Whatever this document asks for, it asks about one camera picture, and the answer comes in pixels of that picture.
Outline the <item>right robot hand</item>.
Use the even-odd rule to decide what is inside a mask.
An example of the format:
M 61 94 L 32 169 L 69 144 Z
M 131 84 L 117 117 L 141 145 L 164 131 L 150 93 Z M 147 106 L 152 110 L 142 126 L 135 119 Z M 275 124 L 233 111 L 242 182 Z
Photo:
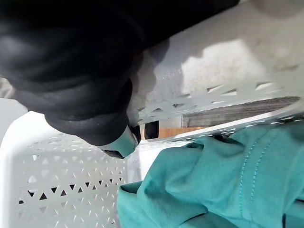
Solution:
M 53 128 L 125 158 L 133 58 L 236 0 L 3 0 L 0 74 Z

